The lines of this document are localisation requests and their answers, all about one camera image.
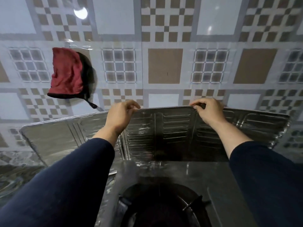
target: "dark stove opening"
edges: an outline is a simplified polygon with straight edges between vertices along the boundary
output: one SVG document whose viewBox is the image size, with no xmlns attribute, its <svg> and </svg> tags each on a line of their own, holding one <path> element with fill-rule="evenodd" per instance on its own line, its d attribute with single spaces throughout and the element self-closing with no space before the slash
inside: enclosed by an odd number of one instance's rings
<svg viewBox="0 0 303 227">
<path fill-rule="evenodd" d="M 123 218 L 114 226 L 211 227 L 202 196 L 179 184 L 152 181 L 133 185 L 120 195 L 116 217 Z"/>
</svg>

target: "hand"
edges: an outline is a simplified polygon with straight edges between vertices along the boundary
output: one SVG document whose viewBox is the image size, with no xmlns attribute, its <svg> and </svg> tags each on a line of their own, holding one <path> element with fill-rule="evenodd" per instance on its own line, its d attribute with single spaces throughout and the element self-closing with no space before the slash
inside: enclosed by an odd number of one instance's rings
<svg viewBox="0 0 303 227">
<path fill-rule="evenodd" d="M 127 127 L 137 108 L 139 109 L 140 106 L 133 100 L 115 103 L 108 112 L 105 127 L 114 131 L 118 137 Z"/>
<path fill-rule="evenodd" d="M 206 104 L 205 109 L 198 106 L 200 103 Z M 189 105 L 194 106 L 203 121 L 213 129 L 222 122 L 227 122 L 223 114 L 223 105 L 214 98 L 197 99 Z"/>
</svg>

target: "aluminum foil splash guard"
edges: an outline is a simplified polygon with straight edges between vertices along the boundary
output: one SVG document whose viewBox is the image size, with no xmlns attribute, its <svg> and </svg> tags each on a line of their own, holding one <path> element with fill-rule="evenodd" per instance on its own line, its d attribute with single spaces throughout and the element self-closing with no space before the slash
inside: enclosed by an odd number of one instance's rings
<svg viewBox="0 0 303 227">
<path fill-rule="evenodd" d="M 21 134 L 46 166 L 62 159 L 105 125 L 108 112 L 39 122 Z M 289 127 L 289 116 L 225 108 L 226 119 L 255 141 L 273 148 Z M 135 161 L 228 161 L 216 132 L 190 106 L 146 108 L 135 113 L 115 146 L 115 166 Z"/>
</svg>

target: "person's left hand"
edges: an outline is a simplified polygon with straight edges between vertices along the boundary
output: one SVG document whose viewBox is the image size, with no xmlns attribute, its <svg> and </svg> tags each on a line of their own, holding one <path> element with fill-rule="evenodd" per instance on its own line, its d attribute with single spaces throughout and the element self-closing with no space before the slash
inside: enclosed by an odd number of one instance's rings
<svg viewBox="0 0 303 227">
<path fill-rule="evenodd" d="M 105 127 L 113 129 L 119 136 L 130 122 L 132 114 L 139 108 L 141 107 L 134 100 L 115 103 L 108 111 Z"/>
</svg>

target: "dark blue long sleeve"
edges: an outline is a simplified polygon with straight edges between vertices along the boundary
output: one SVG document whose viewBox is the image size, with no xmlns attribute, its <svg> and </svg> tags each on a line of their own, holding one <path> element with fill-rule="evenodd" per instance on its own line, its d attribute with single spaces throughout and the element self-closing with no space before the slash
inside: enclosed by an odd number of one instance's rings
<svg viewBox="0 0 303 227">
<path fill-rule="evenodd" d="M 100 138 L 37 174 L 0 210 L 0 226 L 94 226 L 114 160 Z"/>
<path fill-rule="evenodd" d="M 255 141 L 237 146 L 229 165 L 259 227 L 303 226 L 301 168 Z"/>
</svg>

